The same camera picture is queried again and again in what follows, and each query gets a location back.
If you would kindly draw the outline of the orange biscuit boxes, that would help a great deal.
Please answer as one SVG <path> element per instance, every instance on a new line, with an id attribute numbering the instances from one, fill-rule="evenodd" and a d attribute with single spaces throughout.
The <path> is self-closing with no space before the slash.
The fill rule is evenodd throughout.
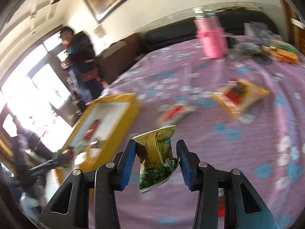
<path id="1" fill-rule="evenodd" d="M 273 60 L 289 64 L 297 64 L 298 51 L 290 44 L 283 41 L 272 40 L 268 46 L 262 46 L 263 52 L 267 53 Z"/>

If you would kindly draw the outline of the yellow rimmed white tray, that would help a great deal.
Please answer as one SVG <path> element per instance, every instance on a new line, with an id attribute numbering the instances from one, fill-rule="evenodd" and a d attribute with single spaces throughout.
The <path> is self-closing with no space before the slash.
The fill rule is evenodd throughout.
<path id="1" fill-rule="evenodd" d="M 93 101 L 81 115 L 63 149 L 77 147 L 95 120 L 100 122 L 92 139 L 98 146 L 86 148 L 79 156 L 75 156 L 66 168 L 57 167 L 55 173 L 58 182 L 61 184 L 73 169 L 88 172 L 111 161 L 136 118 L 139 108 L 135 93 L 105 96 Z"/>

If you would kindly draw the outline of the red chocolate snack packet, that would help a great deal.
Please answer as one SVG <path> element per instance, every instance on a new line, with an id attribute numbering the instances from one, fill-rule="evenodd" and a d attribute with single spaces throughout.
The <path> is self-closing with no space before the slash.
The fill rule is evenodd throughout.
<path id="1" fill-rule="evenodd" d="M 240 105 L 250 90 L 248 84 L 238 81 L 237 79 L 229 80 L 227 88 L 228 90 L 224 92 L 224 95 L 235 105 Z"/>

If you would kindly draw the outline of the pink knit-sleeved bottle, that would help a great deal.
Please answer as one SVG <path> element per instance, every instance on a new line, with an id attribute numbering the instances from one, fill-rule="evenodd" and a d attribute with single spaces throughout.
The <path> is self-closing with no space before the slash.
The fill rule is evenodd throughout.
<path id="1" fill-rule="evenodd" d="M 194 23 L 197 38 L 201 41 L 203 51 L 208 58 L 222 58 L 227 53 L 227 40 L 224 28 L 218 17 L 210 9 L 194 8 Z"/>

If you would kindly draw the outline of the white red small packet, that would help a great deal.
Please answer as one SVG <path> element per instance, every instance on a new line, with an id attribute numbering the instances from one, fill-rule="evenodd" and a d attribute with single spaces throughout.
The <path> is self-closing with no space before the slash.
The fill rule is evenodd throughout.
<path id="1" fill-rule="evenodd" d="M 177 103 L 167 108 L 157 119 L 160 127 L 176 125 L 181 119 L 195 111 L 194 106 Z"/>

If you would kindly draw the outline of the large beige cracker packet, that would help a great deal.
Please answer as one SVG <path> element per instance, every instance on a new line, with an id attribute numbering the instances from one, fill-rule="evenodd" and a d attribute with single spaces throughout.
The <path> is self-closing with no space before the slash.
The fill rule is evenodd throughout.
<path id="1" fill-rule="evenodd" d="M 246 79 L 230 79 L 227 85 L 212 93 L 234 118 L 240 118 L 250 107 L 270 94 L 263 87 Z"/>

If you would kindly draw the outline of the purple floral tablecloth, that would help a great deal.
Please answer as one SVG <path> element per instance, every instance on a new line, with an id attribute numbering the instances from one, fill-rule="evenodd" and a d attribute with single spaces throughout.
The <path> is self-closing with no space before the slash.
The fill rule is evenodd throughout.
<path id="1" fill-rule="evenodd" d="M 269 95 L 233 118 L 211 97 L 228 80 L 242 78 Z M 218 170 L 240 169 L 262 197 L 279 227 L 291 227 L 304 209 L 304 65 L 252 59 L 209 59 L 199 40 L 144 56 L 103 91 L 135 93 L 140 111 L 129 138 L 158 128 L 172 104 L 194 111 L 177 123 L 172 137 Z"/>

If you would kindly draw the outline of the black sofa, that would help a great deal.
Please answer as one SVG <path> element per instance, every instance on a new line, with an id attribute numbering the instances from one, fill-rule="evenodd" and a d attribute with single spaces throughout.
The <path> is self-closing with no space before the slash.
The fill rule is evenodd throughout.
<path id="1" fill-rule="evenodd" d="M 271 32 L 279 33 L 274 21 L 263 12 L 230 8 L 202 19 L 191 17 L 149 30 L 142 35 L 142 50 L 144 53 L 156 51 L 173 44 L 193 40 L 198 33 L 214 31 L 220 27 L 225 33 L 243 35 L 244 24 L 251 22 L 263 23 Z"/>

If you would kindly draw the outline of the grey phone stand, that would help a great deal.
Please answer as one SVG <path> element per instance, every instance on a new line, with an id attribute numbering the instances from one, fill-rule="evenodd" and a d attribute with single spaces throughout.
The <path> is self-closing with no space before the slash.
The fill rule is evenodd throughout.
<path id="1" fill-rule="evenodd" d="M 252 38 L 268 39 L 269 28 L 261 22 L 244 23 L 244 34 Z"/>

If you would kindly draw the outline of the woman in dark coat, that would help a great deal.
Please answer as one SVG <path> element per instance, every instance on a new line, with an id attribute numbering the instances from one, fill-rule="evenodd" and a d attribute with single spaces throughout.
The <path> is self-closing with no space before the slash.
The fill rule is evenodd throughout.
<path id="1" fill-rule="evenodd" d="M 60 38 L 67 52 L 62 68 L 68 71 L 81 100 L 89 104 L 103 91 L 103 70 L 96 62 L 92 42 L 83 31 L 75 33 L 69 26 L 62 27 Z"/>

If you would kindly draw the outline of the red dark candy packet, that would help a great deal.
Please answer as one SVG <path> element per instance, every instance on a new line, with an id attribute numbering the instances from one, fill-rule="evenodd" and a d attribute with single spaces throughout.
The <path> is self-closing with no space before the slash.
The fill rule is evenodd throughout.
<path id="1" fill-rule="evenodd" d="M 224 217 L 225 215 L 225 200 L 224 200 L 224 189 L 218 189 L 218 217 Z"/>

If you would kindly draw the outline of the clear plastic bag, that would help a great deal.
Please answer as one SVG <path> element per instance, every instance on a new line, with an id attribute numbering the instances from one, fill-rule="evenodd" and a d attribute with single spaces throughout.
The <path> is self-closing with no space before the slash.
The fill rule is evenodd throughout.
<path id="1" fill-rule="evenodd" d="M 255 41 L 241 41 L 236 42 L 229 48 L 228 57 L 231 60 L 241 60 L 251 58 L 255 55 L 261 54 L 261 45 Z"/>

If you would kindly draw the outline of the green yellow pea snack packet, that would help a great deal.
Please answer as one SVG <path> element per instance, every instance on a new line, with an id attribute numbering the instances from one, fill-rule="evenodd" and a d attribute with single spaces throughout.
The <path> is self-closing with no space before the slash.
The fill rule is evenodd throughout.
<path id="1" fill-rule="evenodd" d="M 177 169 L 180 159 L 173 156 L 171 145 L 175 131 L 176 126 L 171 125 L 132 138 L 136 142 L 136 155 L 141 164 L 141 193 L 164 184 Z"/>

